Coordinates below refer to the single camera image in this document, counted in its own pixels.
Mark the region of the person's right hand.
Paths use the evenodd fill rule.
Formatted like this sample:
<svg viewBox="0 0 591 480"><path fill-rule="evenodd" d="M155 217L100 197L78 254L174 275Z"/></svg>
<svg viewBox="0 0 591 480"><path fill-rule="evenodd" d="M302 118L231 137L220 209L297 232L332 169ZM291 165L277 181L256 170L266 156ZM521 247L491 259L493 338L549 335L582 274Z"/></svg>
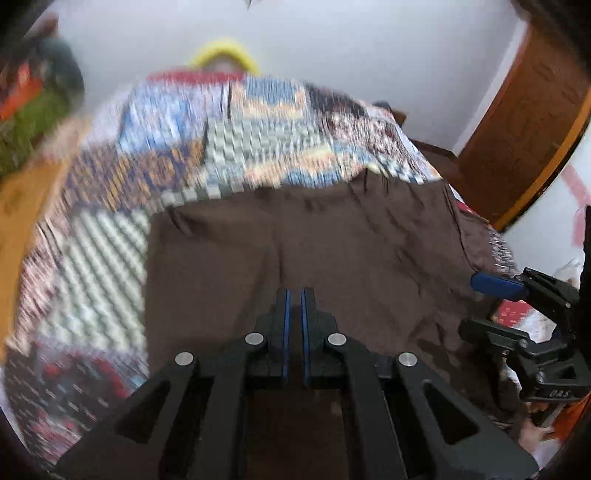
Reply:
<svg viewBox="0 0 591 480"><path fill-rule="evenodd" d="M552 427L537 427L529 416L522 423L518 443L530 454L534 454L541 445L560 445Z"/></svg>

